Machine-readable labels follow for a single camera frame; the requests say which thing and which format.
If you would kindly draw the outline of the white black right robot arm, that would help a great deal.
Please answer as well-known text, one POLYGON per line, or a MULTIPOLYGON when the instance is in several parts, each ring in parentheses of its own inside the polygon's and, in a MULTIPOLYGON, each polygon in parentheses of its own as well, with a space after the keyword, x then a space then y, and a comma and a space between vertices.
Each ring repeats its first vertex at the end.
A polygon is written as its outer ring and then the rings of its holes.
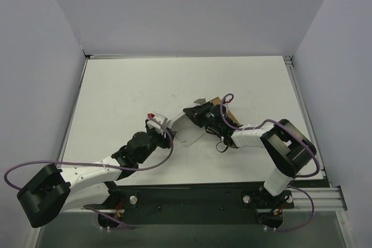
POLYGON ((316 154, 314 145, 287 119, 259 128, 240 125, 229 117, 228 102, 208 102, 183 109, 199 128, 219 138, 227 148, 263 148, 275 168, 263 188, 270 195, 280 195, 294 180, 301 169, 316 154))

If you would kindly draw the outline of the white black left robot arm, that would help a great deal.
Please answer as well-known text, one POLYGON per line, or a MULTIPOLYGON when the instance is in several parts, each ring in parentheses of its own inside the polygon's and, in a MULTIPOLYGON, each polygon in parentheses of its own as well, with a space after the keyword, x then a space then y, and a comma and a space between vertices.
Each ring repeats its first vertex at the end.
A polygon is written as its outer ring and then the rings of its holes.
POLYGON ((44 166, 19 190, 17 198, 33 228, 42 227, 62 211, 67 199, 98 184, 127 178, 141 171, 142 164, 156 148, 173 148, 175 132, 169 128, 147 128, 137 132, 117 152, 95 163, 58 168, 44 166))

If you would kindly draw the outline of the white paper box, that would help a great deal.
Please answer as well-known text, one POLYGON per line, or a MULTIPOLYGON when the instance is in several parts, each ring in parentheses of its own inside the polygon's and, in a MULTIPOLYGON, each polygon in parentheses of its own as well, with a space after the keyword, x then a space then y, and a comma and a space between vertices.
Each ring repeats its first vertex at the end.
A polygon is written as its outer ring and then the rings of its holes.
POLYGON ((183 112, 184 108, 197 107, 206 103, 206 99, 197 99, 184 106, 169 120, 169 128, 176 132, 176 139, 183 147, 189 147, 206 134, 205 130, 195 125, 183 112))

